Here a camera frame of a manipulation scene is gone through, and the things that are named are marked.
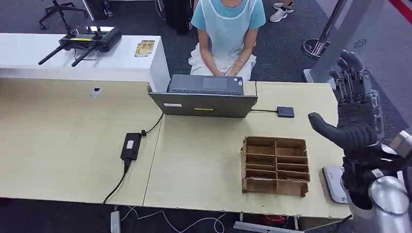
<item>hand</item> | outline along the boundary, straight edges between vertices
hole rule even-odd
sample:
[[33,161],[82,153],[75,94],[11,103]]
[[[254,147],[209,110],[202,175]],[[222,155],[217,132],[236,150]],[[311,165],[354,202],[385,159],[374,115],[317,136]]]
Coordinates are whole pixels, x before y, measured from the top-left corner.
[[370,74],[353,53],[342,52],[341,74],[331,71],[338,100],[338,127],[327,124],[318,113],[308,115],[312,128],[344,150],[375,144],[383,135],[378,93],[371,89]]
[[225,76],[236,76],[236,75],[237,73],[235,73],[232,68],[225,74]]
[[224,73],[221,72],[220,70],[216,70],[216,71],[214,71],[214,72],[212,72],[212,73],[213,73],[213,76],[224,76]]

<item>person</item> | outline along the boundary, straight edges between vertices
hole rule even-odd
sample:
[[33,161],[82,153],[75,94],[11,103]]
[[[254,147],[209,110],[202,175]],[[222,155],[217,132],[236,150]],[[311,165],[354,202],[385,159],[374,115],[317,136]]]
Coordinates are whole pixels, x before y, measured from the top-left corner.
[[283,18],[286,18],[289,13],[293,12],[293,1],[283,0],[283,3],[274,3],[273,7],[277,9],[277,11],[269,18],[269,21],[277,23]]
[[191,23],[199,37],[189,58],[191,75],[250,79],[256,36],[266,23],[262,0],[198,0]]

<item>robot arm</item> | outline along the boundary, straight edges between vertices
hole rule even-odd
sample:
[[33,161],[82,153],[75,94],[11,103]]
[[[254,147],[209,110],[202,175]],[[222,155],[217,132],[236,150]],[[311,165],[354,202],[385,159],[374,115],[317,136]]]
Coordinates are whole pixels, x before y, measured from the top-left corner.
[[338,126],[327,124],[317,113],[309,114],[312,128],[343,149],[341,185],[348,197],[356,233],[412,233],[409,194],[397,172],[412,161],[412,136],[399,133],[392,152],[380,143],[383,118],[371,74],[353,53],[343,51],[341,72],[330,75],[336,84]]

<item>white skirt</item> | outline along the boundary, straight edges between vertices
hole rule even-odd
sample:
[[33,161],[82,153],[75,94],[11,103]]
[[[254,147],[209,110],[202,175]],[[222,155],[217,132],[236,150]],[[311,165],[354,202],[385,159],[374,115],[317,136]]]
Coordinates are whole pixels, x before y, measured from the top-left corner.
[[[199,43],[196,45],[196,48],[191,53],[192,57],[189,58],[189,64],[192,66],[190,71],[191,75],[205,75],[213,76],[212,71],[207,68],[206,64],[203,62],[202,56],[199,51]],[[235,55],[224,60],[218,60],[215,58],[216,67],[222,73],[226,73],[230,68],[232,68],[238,57]],[[237,77],[242,77],[243,80],[250,80],[250,75],[252,73],[252,68],[256,64],[256,57],[250,55],[249,60],[244,64],[242,69],[236,75]]]

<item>white sneaker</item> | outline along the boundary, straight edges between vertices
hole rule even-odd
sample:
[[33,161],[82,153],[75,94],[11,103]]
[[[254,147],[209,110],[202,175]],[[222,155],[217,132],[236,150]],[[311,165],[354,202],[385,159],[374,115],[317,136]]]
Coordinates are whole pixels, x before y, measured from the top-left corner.
[[[283,5],[283,3],[274,3],[273,8],[279,10],[282,5]],[[286,12],[287,13],[292,13],[293,11],[294,11],[294,9],[293,9],[293,3],[292,3],[292,5],[286,7]]]
[[288,13],[286,13],[286,11],[282,11],[281,9],[279,9],[278,11],[276,11],[276,13],[274,13],[269,20],[271,22],[277,23],[280,22],[283,18],[286,18],[288,16]]

